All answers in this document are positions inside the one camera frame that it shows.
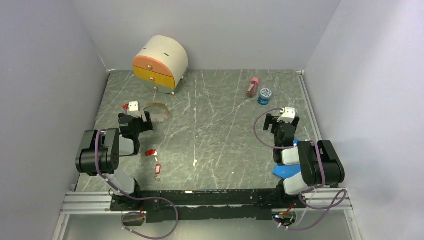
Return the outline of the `pink capped brown vial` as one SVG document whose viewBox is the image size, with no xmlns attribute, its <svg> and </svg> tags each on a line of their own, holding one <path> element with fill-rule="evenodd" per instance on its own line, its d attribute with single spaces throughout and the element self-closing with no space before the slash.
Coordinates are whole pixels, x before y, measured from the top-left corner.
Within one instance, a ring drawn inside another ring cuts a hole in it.
<svg viewBox="0 0 424 240">
<path fill-rule="evenodd" d="M 246 90 L 246 96 L 248 98 L 253 98 L 255 96 L 258 85 L 259 85 L 259 78 L 253 77 L 250 81 L 250 85 L 248 89 Z"/>
</svg>

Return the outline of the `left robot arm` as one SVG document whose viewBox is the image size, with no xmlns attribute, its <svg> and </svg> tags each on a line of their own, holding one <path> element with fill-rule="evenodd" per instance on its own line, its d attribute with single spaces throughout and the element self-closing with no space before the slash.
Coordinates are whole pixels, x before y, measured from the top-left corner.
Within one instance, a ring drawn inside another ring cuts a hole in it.
<svg viewBox="0 0 424 240">
<path fill-rule="evenodd" d="M 138 182 L 119 168 L 120 157 L 136 156 L 141 147 L 141 133 L 154 129 L 151 115 L 125 113 L 118 115 L 118 128 L 86 130 L 83 133 L 75 166 L 79 173 L 100 177 L 130 210 L 142 206 L 143 196 Z"/>
</svg>

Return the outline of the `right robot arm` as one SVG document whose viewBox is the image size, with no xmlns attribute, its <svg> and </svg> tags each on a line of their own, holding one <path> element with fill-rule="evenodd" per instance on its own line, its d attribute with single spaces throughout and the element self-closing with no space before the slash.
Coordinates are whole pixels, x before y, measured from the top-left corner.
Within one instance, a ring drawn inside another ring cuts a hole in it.
<svg viewBox="0 0 424 240">
<path fill-rule="evenodd" d="M 297 116 L 265 115 L 263 130 L 271 128 L 274 136 L 273 160 L 278 167 L 298 166 L 293 176 L 283 176 L 276 186 L 275 202 L 282 208 L 293 203 L 295 195 L 316 187 L 342 183 L 346 173 L 330 140 L 299 140 L 295 133 L 300 118 Z"/>
</svg>

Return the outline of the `blue foam sheet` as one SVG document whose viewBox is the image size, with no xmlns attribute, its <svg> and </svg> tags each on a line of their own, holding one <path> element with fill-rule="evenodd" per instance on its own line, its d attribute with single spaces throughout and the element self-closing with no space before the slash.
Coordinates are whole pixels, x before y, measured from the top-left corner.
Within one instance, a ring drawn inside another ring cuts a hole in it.
<svg viewBox="0 0 424 240">
<path fill-rule="evenodd" d="M 282 179 L 288 179 L 301 172 L 299 151 L 297 143 L 300 140 L 295 138 L 293 148 L 282 151 L 282 165 L 276 164 L 273 169 L 273 174 Z"/>
</svg>

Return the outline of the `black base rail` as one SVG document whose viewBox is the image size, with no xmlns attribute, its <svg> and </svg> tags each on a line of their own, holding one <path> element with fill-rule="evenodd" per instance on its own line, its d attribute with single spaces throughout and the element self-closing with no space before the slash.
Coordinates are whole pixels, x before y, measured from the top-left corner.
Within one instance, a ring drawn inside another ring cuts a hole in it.
<svg viewBox="0 0 424 240">
<path fill-rule="evenodd" d="M 304 209 L 297 195 L 287 195 L 277 188 L 224 190 L 138 191 L 142 201 L 125 196 L 112 196 L 112 212 L 143 212 L 147 223 L 165 221 L 270 220 L 272 215 L 287 210 Z"/>
</svg>

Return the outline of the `key with red label fob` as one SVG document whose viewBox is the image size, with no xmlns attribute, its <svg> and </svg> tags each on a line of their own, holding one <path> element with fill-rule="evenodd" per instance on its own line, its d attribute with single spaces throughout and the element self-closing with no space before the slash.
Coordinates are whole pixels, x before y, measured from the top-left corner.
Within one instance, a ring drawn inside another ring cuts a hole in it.
<svg viewBox="0 0 424 240">
<path fill-rule="evenodd" d="M 156 164 L 155 165 L 155 169 L 154 169 L 154 179 L 156 180 L 156 181 L 160 181 L 161 180 L 161 176 L 160 176 L 160 173 L 161 173 L 161 169 L 162 169 L 162 166 L 161 166 L 161 164 Z"/>
</svg>

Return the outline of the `key with red tag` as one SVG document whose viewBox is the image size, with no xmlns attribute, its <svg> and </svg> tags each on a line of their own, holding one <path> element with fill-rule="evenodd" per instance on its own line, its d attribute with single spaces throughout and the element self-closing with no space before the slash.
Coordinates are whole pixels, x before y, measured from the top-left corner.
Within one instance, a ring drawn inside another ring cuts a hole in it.
<svg viewBox="0 0 424 240">
<path fill-rule="evenodd" d="M 150 150 L 148 150 L 148 151 L 145 152 L 145 156 L 152 156 L 152 157 L 154 157 L 154 160 L 156 162 L 158 162 L 157 155 L 158 155 L 158 152 L 155 149 L 150 149 Z"/>
</svg>

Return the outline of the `round beige drawer box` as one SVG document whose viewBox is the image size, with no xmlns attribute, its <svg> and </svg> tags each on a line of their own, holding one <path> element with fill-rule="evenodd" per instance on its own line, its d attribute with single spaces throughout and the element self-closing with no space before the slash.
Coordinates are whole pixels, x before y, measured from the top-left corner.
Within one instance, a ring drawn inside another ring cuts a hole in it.
<svg viewBox="0 0 424 240">
<path fill-rule="evenodd" d="M 176 94 L 184 78 L 189 59 L 184 47 L 176 40 L 153 36 L 132 60 L 135 76 L 156 92 Z"/>
</svg>

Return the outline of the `aluminium frame rail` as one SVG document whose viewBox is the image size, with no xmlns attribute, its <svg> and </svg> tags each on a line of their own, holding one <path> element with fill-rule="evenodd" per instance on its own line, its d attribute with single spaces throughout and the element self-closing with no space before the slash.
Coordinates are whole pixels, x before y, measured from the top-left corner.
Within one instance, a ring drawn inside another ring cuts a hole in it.
<svg viewBox="0 0 424 240">
<path fill-rule="evenodd" d="M 302 198 L 308 205 L 314 207 L 326 207 L 331 204 L 336 194 L 345 188 L 322 188 L 310 193 L 303 193 Z M 253 206 L 260 209 L 272 209 L 273 212 L 285 211 L 292 203 L 295 209 L 304 209 L 298 195 L 278 196 L 275 189 L 238 189 L 238 190 L 162 190 L 144 191 L 145 196 L 157 196 L 170 200 L 180 208 L 198 207 L 242 207 Z M 331 210 L 350 210 L 351 201 L 346 193 L 346 198 L 338 206 Z M 139 209 L 157 211 L 162 207 L 169 206 L 162 200 L 144 200 L 144 207 Z M 118 203 L 112 192 L 68 192 L 62 204 L 60 214 L 83 215 L 83 214 L 123 214 L 132 209 L 122 203 Z"/>
</svg>

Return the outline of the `blue round tin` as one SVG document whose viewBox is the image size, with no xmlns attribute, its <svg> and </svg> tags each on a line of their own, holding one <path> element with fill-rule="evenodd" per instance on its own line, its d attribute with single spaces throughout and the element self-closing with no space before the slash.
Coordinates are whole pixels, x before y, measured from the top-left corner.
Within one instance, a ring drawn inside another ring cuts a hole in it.
<svg viewBox="0 0 424 240">
<path fill-rule="evenodd" d="M 272 91 L 269 88 L 262 88 L 258 93 L 257 102 L 260 105 L 266 106 L 269 104 L 272 95 Z"/>
</svg>

